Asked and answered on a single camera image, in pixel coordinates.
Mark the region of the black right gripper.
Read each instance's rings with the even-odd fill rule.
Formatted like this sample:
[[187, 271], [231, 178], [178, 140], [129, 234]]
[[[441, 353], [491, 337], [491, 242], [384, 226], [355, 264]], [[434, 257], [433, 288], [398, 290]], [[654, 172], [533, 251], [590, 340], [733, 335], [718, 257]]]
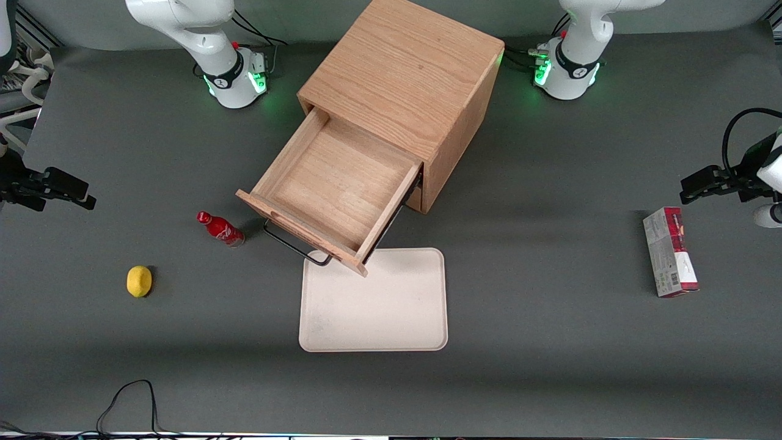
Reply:
[[96, 198], [89, 194], [89, 184], [56, 167], [36, 172], [19, 161], [2, 161], [1, 193], [8, 204], [19, 204], [32, 211], [45, 209], [46, 200], [64, 200], [92, 211]]

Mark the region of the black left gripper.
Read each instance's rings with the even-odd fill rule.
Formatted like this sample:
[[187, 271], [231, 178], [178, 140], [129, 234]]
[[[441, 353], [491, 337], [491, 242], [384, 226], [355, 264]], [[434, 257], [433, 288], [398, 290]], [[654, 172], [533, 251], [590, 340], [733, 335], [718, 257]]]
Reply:
[[[727, 141], [723, 141], [723, 166], [731, 179], [743, 184], [739, 200], [747, 203], [757, 198], [776, 200], [781, 190], [781, 140], [779, 134], [771, 134], [752, 145], [740, 164], [729, 166]], [[709, 197], [722, 189], [722, 169], [706, 166], [681, 179], [681, 203], [690, 204], [702, 197]]]

